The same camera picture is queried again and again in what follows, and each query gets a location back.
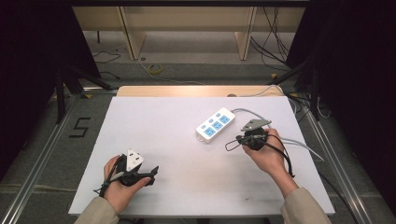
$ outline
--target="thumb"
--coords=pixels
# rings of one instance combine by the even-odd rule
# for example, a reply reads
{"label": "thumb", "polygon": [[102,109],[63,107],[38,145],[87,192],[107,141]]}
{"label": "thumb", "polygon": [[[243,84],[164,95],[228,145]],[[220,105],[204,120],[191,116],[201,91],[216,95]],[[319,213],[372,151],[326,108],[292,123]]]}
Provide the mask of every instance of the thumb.
{"label": "thumb", "polygon": [[131,190],[134,192],[137,192],[138,190],[142,189],[145,187],[149,181],[151,180],[151,177],[145,177],[137,181],[134,185],[131,186]]}

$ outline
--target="person's right hand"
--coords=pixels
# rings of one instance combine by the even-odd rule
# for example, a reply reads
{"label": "person's right hand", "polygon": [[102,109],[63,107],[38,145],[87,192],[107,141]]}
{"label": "person's right hand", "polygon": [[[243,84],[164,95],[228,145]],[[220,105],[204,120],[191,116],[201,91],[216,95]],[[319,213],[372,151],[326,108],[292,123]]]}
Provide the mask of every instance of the person's right hand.
{"label": "person's right hand", "polygon": [[[267,143],[278,148],[283,152],[284,148],[279,142],[279,134],[276,129],[266,129],[268,132]],[[276,152],[268,146],[263,146],[260,150],[256,151],[247,146],[242,146],[245,152],[250,156],[251,159],[257,164],[257,166],[268,173],[269,175],[274,175],[279,172],[287,172],[285,168],[284,158],[279,152]]]}
{"label": "person's right hand", "polygon": [[[266,129],[265,131],[267,131],[269,134],[267,137],[267,143],[281,151],[284,151],[285,148],[283,148],[282,144],[280,143],[280,138],[277,131],[275,129]],[[296,182],[294,182],[289,173],[286,171],[284,158],[279,152],[268,146],[263,146],[258,151],[250,149],[247,146],[242,146],[242,148],[250,156],[250,158],[256,162],[257,166],[261,170],[266,172],[274,179],[284,198],[286,198],[292,191],[298,188]]]}

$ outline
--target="finger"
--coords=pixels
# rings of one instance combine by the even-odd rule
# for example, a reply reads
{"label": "finger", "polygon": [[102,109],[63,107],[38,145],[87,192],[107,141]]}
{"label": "finger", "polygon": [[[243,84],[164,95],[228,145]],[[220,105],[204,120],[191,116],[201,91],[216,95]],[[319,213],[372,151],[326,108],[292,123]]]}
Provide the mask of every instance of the finger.
{"label": "finger", "polygon": [[277,132],[276,129],[264,129],[268,134],[275,135],[276,137],[279,137],[279,133]]}
{"label": "finger", "polygon": [[113,158],[111,158],[105,165],[104,167],[104,174],[105,174],[105,178],[108,177],[108,174],[110,174],[111,169],[113,168],[114,164],[116,163],[116,161],[119,159],[120,155],[115,156]]}

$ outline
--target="person's left hand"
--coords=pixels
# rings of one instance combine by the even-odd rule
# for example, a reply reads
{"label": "person's left hand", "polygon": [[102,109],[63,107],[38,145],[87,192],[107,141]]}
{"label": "person's left hand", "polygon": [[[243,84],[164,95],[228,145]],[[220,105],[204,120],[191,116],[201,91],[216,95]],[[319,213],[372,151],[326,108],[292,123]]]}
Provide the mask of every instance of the person's left hand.
{"label": "person's left hand", "polygon": [[[113,157],[105,165],[105,179],[108,177],[111,172],[111,168],[118,158],[119,156]],[[150,179],[150,177],[142,178],[131,187],[123,186],[120,181],[114,181],[108,186],[104,198],[111,204],[118,215],[128,206],[128,203],[131,201],[132,197],[134,197],[134,194],[145,187]]]}

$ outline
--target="white tabletop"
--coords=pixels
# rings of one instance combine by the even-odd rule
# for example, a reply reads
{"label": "white tabletop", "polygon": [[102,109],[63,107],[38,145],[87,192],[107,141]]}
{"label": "white tabletop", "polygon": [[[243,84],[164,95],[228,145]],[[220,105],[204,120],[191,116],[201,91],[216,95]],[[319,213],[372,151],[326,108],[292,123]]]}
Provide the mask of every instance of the white tabletop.
{"label": "white tabletop", "polygon": [[[283,197],[241,147],[224,145],[243,135],[251,119],[235,122],[209,144],[195,128],[220,108],[245,108],[272,121],[282,137],[304,143],[286,97],[114,97],[69,214],[79,215],[103,183],[103,167],[128,148],[145,158],[139,172],[160,166],[153,186],[136,193],[122,213],[131,217],[265,217],[280,214]],[[334,214],[309,151],[285,145],[295,180],[308,189],[326,214]]]}

